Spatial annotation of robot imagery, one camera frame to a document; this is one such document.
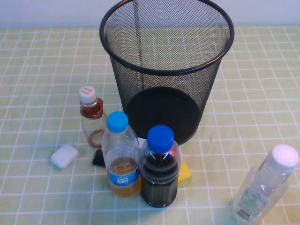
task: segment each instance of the blue bottle cap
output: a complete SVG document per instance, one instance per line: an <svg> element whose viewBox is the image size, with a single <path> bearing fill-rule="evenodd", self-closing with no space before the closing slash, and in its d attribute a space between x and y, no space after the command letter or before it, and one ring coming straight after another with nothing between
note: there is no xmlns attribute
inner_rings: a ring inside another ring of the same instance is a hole
<svg viewBox="0 0 300 225"><path fill-rule="evenodd" d="M128 127L128 117L123 112L113 112L107 117L107 127L114 133L121 133Z"/></svg>
<svg viewBox="0 0 300 225"><path fill-rule="evenodd" d="M152 151L156 153L165 153L173 146L174 133L165 125L157 125L149 130L147 142Z"/></svg>

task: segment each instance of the yellow sponge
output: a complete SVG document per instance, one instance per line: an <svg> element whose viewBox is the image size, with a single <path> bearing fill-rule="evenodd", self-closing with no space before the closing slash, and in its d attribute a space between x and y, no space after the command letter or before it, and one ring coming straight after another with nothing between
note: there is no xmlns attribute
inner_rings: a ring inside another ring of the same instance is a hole
<svg viewBox="0 0 300 225"><path fill-rule="evenodd" d="M179 176L178 176L178 188L182 188L192 182L192 173L189 170L185 162L181 163Z"/></svg>

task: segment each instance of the beverage bottle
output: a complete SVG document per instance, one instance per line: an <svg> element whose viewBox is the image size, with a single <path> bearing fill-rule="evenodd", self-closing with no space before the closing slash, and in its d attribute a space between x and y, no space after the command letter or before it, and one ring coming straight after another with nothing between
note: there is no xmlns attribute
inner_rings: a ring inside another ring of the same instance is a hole
<svg viewBox="0 0 300 225"><path fill-rule="evenodd" d="M140 153L142 196L149 205L162 208L176 198L180 153L173 131L165 125L152 127Z"/></svg>
<svg viewBox="0 0 300 225"><path fill-rule="evenodd" d="M233 200L233 213L248 224L259 224L287 190L287 178L298 163L299 155L293 147L275 146L260 167L250 170Z"/></svg>
<svg viewBox="0 0 300 225"><path fill-rule="evenodd" d="M107 127L107 115L103 111L103 100L95 89L84 86L79 90L81 126L88 144L96 150L102 149L102 137Z"/></svg>
<svg viewBox="0 0 300 225"><path fill-rule="evenodd" d="M125 113L113 112L108 116L102 149L112 191L121 197L136 194L141 187L139 143Z"/></svg>

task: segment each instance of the white wall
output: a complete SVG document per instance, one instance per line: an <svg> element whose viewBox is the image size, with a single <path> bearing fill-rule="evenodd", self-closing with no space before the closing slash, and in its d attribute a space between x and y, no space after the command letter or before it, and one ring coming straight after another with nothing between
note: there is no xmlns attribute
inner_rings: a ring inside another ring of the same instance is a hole
<svg viewBox="0 0 300 225"><path fill-rule="evenodd" d="M0 28L98 27L119 0L1 0ZM300 0L213 0L235 25L300 24Z"/></svg>

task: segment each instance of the clear plastic bottle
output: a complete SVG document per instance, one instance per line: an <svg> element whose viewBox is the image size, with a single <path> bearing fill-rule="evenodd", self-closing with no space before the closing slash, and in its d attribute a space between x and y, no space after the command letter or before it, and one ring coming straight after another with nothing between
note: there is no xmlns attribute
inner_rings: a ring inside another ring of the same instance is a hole
<svg viewBox="0 0 300 225"><path fill-rule="evenodd" d="M287 178L298 163L299 155L293 147L275 146L260 167L250 170L233 200L232 212L248 224L259 224L285 193Z"/></svg>
<svg viewBox="0 0 300 225"><path fill-rule="evenodd" d="M136 194L141 187L139 143L125 113L108 116L102 149L112 191L121 197Z"/></svg>
<svg viewBox="0 0 300 225"><path fill-rule="evenodd" d="M180 153L173 131L165 125L152 127L140 154L142 196L149 205L162 208L176 198Z"/></svg>
<svg viewBox="0 0 300 225"><path fill-rule="evenodd" d="M87 142L95 149L102 149L102 137L107 128L107 115L103 111L103 100L97 97L92 86L79 90L81 126Z"/></svg>

